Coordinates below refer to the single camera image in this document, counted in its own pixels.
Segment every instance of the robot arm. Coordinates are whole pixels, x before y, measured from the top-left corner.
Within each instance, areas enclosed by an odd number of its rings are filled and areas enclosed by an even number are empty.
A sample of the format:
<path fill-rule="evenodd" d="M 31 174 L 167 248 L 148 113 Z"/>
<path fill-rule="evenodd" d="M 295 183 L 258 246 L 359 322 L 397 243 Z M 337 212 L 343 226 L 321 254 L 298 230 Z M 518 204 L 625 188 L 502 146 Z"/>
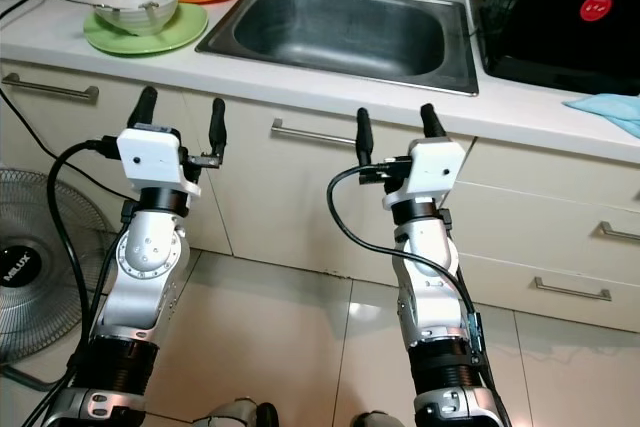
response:
<path fill-rule="evenodd" d="M 454 186 L 465 153 L 446 136 L 433 106 L 425 105 L 421 116 L 426 138 L 412 142 L 408 156 L 371 164 L 371 125 L 366 110 L 358 112 L 360 183 L 384 183 L 383 206 L 393 214 L 396 248 L 358 243 L 394 255 L 398 316 L 416 388 L 418 427 L 508 427 L 493 385 L 480 315 L 459 273 L 458 251 L 449 235 L 451 217 L 438 208 Z M 374 412 L 356 424 L 382 427 L 397 421 Z"/>
<path fill-rule="evenodd" d="M 226 145 L 220 99 L 213 104 L 212 153 L 192 156 L 177 130 L 152 124 L 156 97 L 145 88 L 127 129 L 102 139 L 100 152 L 122 162 L 140 198 L 116 248 L 115 284 L 89 346 L 74 356 L 72 385 L 57 397 L 44 427 L 138 427 L 144 420 L 147 382 L 189 260 L 184 218 L 200 196 L 202 168 L 219 168 Z"/>

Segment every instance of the blue cloth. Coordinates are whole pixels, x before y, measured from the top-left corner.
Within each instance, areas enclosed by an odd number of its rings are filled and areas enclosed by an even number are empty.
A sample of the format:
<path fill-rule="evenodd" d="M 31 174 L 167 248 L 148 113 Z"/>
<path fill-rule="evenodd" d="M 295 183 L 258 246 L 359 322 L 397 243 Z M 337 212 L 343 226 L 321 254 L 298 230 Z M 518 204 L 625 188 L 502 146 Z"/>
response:
<path fill-rule="evenodd" d="M 640 139 L 640 97 L 598 94 L 573 102 L 563 102 L 563 104 L 601 115 Z"/>

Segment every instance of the beige tile floor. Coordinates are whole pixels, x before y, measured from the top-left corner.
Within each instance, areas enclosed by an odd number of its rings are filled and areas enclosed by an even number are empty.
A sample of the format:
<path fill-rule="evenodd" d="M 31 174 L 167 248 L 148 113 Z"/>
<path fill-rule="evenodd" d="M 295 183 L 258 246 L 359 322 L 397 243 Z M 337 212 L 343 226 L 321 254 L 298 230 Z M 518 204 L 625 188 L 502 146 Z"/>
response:
<path fill-rule="evenodd" d="M 395 303 L 390 287 L 203 253 L 156 362 L 145 427 L 184 427 L 246 395 L 276 404 L 283 427 L 346 427 L 374 408 L 410 427 Z M 640 335 L 480 310 L 514 427 L 637 424 Z M 76 336 L 20 367 L 56 378 Z M 0 426 L 18 427 L 40 395 L 0 380 Z"/>

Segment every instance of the red button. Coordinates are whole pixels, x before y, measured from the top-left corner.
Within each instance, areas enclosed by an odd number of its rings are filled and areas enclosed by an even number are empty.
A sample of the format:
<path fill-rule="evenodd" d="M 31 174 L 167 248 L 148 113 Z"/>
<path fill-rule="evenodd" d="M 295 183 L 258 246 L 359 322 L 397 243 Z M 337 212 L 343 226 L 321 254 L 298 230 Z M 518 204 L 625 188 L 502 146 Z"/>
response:
<path fill-rule="evenodd" d="M 580 8 L 580 17 L 587 22 L 600 20 L 613 7 L 613 0 L 585 0 Z"/>

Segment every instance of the white bowl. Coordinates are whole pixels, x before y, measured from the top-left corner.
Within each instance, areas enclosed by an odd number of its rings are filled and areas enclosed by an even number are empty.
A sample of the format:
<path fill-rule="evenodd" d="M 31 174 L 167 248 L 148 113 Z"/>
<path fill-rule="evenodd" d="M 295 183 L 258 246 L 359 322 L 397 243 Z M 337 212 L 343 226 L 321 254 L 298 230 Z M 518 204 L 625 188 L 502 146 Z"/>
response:
<path fill-rule="evenodd" d="M 178 0 L 87 0 L 91 4 L 105 4 L 123 10 L 94 7 L 96 14 L 116 27 L 133 35 L 153 35 L 162 30 L 173 16 Z M 146 2 L 158 7 L 141 8 Z"/>

